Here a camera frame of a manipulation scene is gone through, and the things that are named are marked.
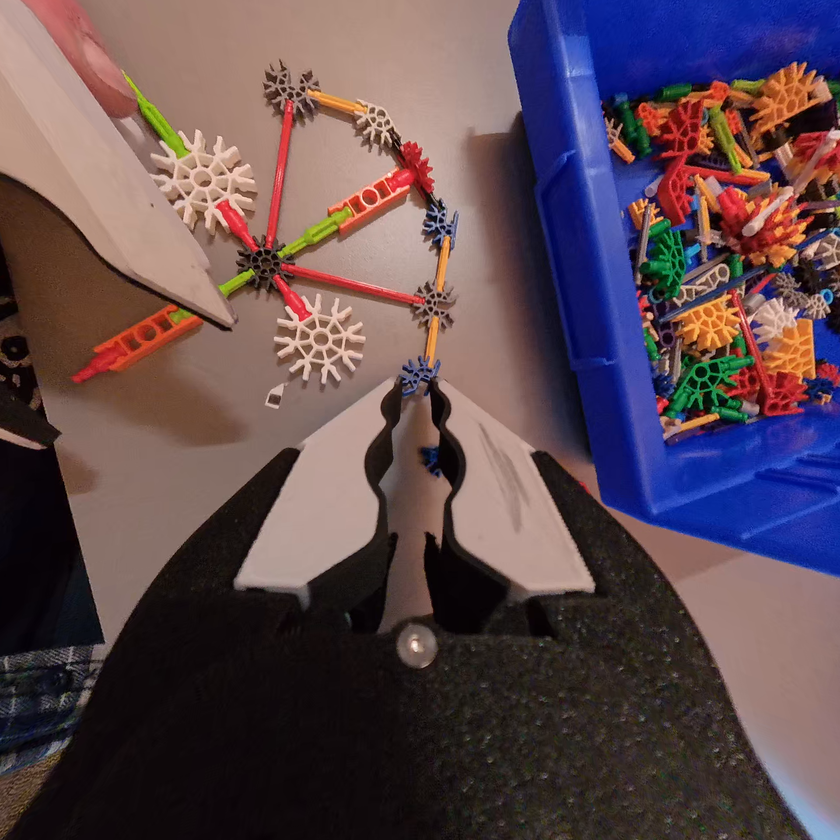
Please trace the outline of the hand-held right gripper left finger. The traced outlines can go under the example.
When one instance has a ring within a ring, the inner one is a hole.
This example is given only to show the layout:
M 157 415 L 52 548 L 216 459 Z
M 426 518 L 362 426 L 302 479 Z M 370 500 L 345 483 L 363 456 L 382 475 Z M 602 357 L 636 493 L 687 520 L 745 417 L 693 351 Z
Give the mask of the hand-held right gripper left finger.
M 385 380 L 299 444 L 237 590 L 293 595 L 302 607 L 351 607 L 380 586 L 389 537 L 381 483 L 402 404 L 401 386 Z

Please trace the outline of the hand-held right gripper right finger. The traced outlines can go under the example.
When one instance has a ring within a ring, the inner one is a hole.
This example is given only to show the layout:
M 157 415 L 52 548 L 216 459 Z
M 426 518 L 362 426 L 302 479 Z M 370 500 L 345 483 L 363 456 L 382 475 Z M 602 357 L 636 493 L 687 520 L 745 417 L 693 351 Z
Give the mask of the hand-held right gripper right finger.
M 436 378 L 437 463 L 450 486 L 444 538 L 510 599 L 595 592 L 595 582 L 534 459 L 536 449 Z

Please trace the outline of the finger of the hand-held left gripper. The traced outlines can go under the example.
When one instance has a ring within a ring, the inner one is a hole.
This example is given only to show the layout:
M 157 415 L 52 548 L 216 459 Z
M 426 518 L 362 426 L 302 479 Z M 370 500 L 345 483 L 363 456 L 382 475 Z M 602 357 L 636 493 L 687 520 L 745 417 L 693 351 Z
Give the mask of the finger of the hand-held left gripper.
M 237 316 L 200 246 L 23 2 L 1 2 L 1 171 L 42 196 L 112 269 L 219 328 Z
M 1 440 L 24 448 L 51 448 L 60 431 L 1 384 Z

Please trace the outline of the blue toy connector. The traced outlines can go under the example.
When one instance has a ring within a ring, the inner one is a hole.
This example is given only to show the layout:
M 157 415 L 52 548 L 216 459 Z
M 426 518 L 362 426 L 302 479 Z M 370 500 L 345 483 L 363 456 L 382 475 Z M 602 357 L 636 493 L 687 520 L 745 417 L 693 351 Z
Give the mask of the blue toy connector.
M 440 360 L 428 355 L 419 355 L 414 360 L 408 360 L 400 373 L 402 398 L 414 396 L 418 392 L 429 396 L 431 383 L 437 378 L 440 365 Z

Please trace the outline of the long red toy rod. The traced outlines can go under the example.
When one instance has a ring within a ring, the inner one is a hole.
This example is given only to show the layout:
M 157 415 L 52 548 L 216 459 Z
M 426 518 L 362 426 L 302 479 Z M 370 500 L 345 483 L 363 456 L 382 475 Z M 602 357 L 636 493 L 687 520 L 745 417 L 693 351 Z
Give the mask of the long red toy rod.
M 366 295 L 372 298 L 379 298 L 386 301 L 398 302 L 409 306 L 421 306 L 426 302 L 425 296 L 412 295 L 408 292 L 392 290 L 379 287 L 371 283 L 352 280 L 350 278 L 335 276 L 315 269 L 308 269 L 296 264 L 282 262 L 280 267 L 292 277 L 300 280 L 307 280 L 315 284 L 329 287 L 336 287 L 347 291 Z

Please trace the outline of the colourful toy rod wheel assembly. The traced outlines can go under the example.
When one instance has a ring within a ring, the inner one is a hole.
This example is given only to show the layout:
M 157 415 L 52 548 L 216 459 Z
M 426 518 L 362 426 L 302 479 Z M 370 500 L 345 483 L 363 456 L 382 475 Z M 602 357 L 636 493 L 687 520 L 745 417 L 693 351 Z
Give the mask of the colourful toy rod wheel assembly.
M 252 195 L 257 192 L 256 182 L 238 149 L 226 145 L 221 136 L 209 148 L 200 131 L 195 131 L 192 138 L 175 131 L 134 81 L 130 77 L 126 80 L 137 98 L 140 115 L 157 135 L 163 151 L 151 156 L 156 170 L 152 174 L 155 185 L 188 228 L 193 229 L 197 219 L 203 217 L 209 234 L 221 228 L 239 242 L 237 272 L 219 286 L 224 297 L 228 299 L 247 287 L 267 295 L 280 294 L 286 315 L 277 323 L 283 334 L 274 341 L 279 359 L 293 359 L 291 374 L 299 374 L 307 382 L 312 371 L 317 370 L 322 385 L 328 379 L 339 383 L 339 366 L 354 372 L 356 362 L 362 360 L 360 347 L 365 337 L 361 323 L 349 322 L 350 307 L 341 308 L 340 299 L 335 299 L 331 309 L 326 310 L 320 295 L 314 301 L 303 297 L 291 285 L 299 279 L 283 271 L 280 264 L 302 266 L 298 262 L 300 253 L 362 228 L 384 211 L 403 203 L 411 192 L 417 192 L 423 200 L 422 237 L 437 253 L 435 277 L 415 292 L 408 292 L 425 296 L 426 302 L 421 306 L 381 300 L 410 308 L 413 318 L 425 330 L 425 341 L 433 316 L 439 316 L 438 335 L 453 324 L 450 310 L 455 294 L 447 284 L 446 273 L 455 249 L 459 214 L 450 214 L 445 202 L 435 195 L 433 169 L 422 147 L 402 138 L 384 108 L 369 101 L 352 101 L 325 93 L 311 70 L 294 77 L 281 60 L 269 65 L 262 88 L 269 107 L 280 117 L 280 138 L 266 232 L 256 237 L 246 218 L 246 212 L 254 208 Z M 292 131 L 296 125 L 313 119 L 319 107 L 352 118 L 362 141 L 370 146 L 377 144 L 392 154 L 395 166 L 329 206 L 323 219 L 284 244 L 278 233 Z M 419 355 L 425 355 L 425 345 Z

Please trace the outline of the pile of toy construction pieces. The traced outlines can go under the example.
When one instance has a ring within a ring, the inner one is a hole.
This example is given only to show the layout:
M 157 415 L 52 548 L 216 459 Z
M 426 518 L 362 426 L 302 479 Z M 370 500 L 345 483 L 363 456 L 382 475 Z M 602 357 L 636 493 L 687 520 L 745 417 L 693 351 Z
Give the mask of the pile of toy construction pieces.
M 838 80 L 793 61 L 602 101 L 665 443 L 838 400 Z

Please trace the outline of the blue plastic bin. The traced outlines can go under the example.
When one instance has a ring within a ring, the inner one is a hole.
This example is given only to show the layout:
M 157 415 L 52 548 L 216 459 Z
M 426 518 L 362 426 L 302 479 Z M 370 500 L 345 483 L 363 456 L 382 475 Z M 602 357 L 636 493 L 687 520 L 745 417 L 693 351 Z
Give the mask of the blue plastic bin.
M 508 32 L 535 195 L 606 505 L 655 526 L 838 575 L 838 397 L 802 414 L 663 439 L 622 209 L 654 177 L 619 165 L 602 101 L 838 75 L 838 2 L 520 2 Z

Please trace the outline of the person's left hand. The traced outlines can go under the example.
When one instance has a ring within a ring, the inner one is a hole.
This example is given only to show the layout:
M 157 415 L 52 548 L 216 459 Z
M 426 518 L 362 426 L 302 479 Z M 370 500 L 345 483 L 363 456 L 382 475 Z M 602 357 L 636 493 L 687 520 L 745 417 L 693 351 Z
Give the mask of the person's left hand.
M 24 1 L 45 27 L 98 104 L 113 119 L 138 111 L 137 98 L 103 44 L 88 14 L 76 1 Z

